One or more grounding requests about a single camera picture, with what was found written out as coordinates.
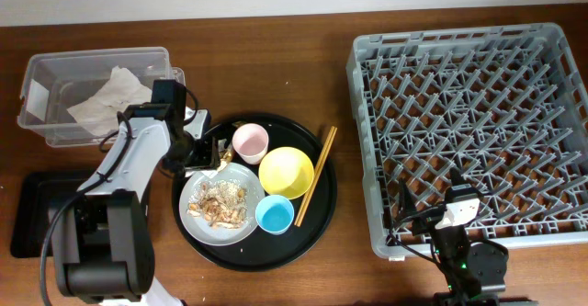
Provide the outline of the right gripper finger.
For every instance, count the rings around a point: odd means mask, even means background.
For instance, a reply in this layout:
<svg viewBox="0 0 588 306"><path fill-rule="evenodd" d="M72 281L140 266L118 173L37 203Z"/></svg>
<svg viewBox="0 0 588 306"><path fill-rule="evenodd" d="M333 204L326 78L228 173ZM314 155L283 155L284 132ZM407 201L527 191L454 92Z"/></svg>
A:
<svg viewBox="0 0 588 306"><path fill-rule="evenodd" d="M417 212L414 205L412 192L408 188L404 179L400 180L400 192L399 192L399 213L398 222L410 221L412 216Z"/></svg>
<svg viewBox="0 0 588 306"><path fill-rule="evenodd" d="M468 183L456 167L452 167L449 171L451 180L451 190L461 191L472 189L472 185Z"/></svg>

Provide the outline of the brown snack wrapper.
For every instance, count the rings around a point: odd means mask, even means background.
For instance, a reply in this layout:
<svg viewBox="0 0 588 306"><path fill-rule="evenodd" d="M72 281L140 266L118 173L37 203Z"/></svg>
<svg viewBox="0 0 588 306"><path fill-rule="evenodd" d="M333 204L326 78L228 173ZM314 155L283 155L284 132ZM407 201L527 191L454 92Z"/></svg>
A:
<svg viewBox="0 0 588 306"><path fill-rule="evenodd" d="M223 125L219 132L216 134L218 141L218 153L220 157L220 164L216 168L219 173L232 161L234 157L234 147L232 144L232 136L234 133L244 125L243 120L238 120L231 125Z"/></svg>

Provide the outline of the pink cup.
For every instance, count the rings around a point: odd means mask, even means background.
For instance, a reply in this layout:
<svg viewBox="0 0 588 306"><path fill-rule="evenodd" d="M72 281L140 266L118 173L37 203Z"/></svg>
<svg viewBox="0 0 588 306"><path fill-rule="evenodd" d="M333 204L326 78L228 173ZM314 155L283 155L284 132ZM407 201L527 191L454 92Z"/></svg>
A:
<svg viewBox="0 0 588 306"><path fill-rule="evenodd" d="M246 123L232 136L233 149L247 164L260 164L267 153L269 136L264 127Z"/></svg>

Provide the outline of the yellow bowl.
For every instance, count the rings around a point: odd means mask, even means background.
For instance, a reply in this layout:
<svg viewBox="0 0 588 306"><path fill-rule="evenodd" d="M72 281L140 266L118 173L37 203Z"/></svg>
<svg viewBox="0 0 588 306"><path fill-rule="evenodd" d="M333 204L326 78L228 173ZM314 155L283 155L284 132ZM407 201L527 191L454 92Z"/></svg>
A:
<svg viewBox="0 0 588 306"><path fill-rule="evenodd" d="M314 179L310 157L294 147L279 147L261 161L258 177L265 192L288 199L303 196Z"/></svg>

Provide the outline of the blue cup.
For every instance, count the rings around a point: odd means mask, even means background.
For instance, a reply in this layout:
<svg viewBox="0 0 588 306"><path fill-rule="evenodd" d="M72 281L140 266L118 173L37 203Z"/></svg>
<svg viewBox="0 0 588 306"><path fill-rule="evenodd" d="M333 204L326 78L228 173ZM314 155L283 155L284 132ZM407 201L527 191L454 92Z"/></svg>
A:
<svg viewBox="0 0 588 306"><path fill-rule="evenodd" d="M256 206L254 217L258 226L274 235L283 234L294 220L294 207L285 197L270 195L264 197Z"/></svg>

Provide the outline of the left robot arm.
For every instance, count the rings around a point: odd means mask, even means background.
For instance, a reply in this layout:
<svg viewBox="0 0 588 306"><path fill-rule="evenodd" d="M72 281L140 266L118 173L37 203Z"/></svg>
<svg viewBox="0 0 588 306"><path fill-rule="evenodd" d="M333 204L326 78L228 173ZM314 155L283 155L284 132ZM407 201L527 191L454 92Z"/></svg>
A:
<svg viewBox="0 0 588 306"><path fill-rule="evenodd" d="M205 109L186 114L192 93L174 79L153 83L150 101L119 112L117 139L97 170L48 212L40 256L40 292L50 301L46 266L65 297L100 305L180 305L155 278L144 194L158 167L176 178L220 165L204 138Z"/></svg>

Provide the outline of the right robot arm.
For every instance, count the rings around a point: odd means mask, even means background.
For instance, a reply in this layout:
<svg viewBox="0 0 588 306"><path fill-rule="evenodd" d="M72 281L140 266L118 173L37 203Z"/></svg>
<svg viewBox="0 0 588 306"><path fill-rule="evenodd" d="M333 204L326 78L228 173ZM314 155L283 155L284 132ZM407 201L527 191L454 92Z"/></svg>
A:
<svg viewBox="0 0 588 306"><path fill-rule="evenodd" d="M536 305L535 300L502 300L509 259L508 249L488 239L471 240L466 225L477 217L482 193L450 170L451 187L444 199L426 210L418 210L413 193L405 181L400 182L397 227L409 223L414 236L428 234L430 255L426 256L404 244L394 243L435 266L447 281L447 292L437 292L434 305Z"/></svg>

